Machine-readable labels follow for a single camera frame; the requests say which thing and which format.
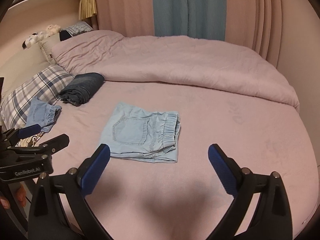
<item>checkered pillow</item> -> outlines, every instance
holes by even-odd
[[[62,30],[66,30],[72,37],[93,31],[92,27],[86,22],[78,22]]]
[[[39,97],[50,105],[56,104],[59,92],[73,78],[72,74],[59,65],[51,65],[18,87],[3,101],[1,107],[1,116],[7,129],[25,126],[32,98]]]

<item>stuffed animal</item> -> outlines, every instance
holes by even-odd
[[[25,42],[22,44],[22,47],[25,48],[30,48],[32,45],[36,44],[39,41],[38,35],[36,33],[33,33],[31,36],[29,36]]]
[[[36,44],[38,41],[42,41],[45,38],[49,38],[57,33],[59,33],[61,27],[57,24],[51,24],[46,27],[45,31],[40,31],[38,33],[33,33],[29,36],[25,42],[22,44],[23,49],[30,48],[32,45]]]
[[[52,24],[52,25],[47,26],[47,28],[45,30],[50,37],[50,36],[57,34],[61,30],[61,27],[57,24]]]

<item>light blue shorts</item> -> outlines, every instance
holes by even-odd
[[[178,160],[179,130],[176,111],[148,112],[120,102],[103,129],[99,144],[107,144],[112,157],[174,163]]]
[[[39,124],[41,132],[50,132],[61,111],[61,106],[52,106],[41,101],[38,97],[31,99],[27,116],[27,126]]]

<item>blue clamp pad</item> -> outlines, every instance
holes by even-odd
[[[83,197],[93,192],[109,160],[110,148],[106,144],[101,144],[94,154],[80,165],[77,182]]]
[[[237,180],[228,166],[228,157],[217,144],[212,144],[209,147],[208,156],[226,192],[236,197],[238,195]]]
[[[30,136],[36,135],[41,132],[41,126],[39,124],[34,124],[27,126],[25,128],[19,129],[17,137],[18,139],[25,139]]]

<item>wall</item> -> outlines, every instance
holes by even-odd
[[[50,24],[61,27],[78,22],[79,0],[61,0],[23,11],[6,14],[0,23],[0,66],[22,49],[22,43],[32,33]]]
[[[281,0],[281,5],[277,69],[297,92],[300,117],[320,165],[320,19],[308,0]]]

